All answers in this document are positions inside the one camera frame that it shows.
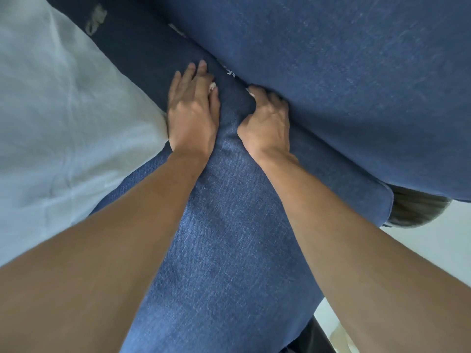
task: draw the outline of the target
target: white fabric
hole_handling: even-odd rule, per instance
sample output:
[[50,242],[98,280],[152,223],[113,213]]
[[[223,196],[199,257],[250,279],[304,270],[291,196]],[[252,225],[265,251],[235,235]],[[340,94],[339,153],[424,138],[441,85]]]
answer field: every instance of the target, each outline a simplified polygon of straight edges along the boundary
[[46,0],[0,0],[0,265],[84,219],[167,141],[164,112]]

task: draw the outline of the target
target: blue sofa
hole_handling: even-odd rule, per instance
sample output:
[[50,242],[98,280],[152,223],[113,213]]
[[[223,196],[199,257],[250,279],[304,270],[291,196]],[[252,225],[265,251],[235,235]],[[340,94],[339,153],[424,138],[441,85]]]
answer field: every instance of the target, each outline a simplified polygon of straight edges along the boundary
[[375,225],[392,205],[385,183],[471,200],[471,0],[49,1],[82,29],[100,2],[92,39],[161,108],[191,61],[204,58],[220,89],[213,156],[123,352],[277,353],[323,298],[237,136],[255,108],[247,84],[289,101],[291,151]]

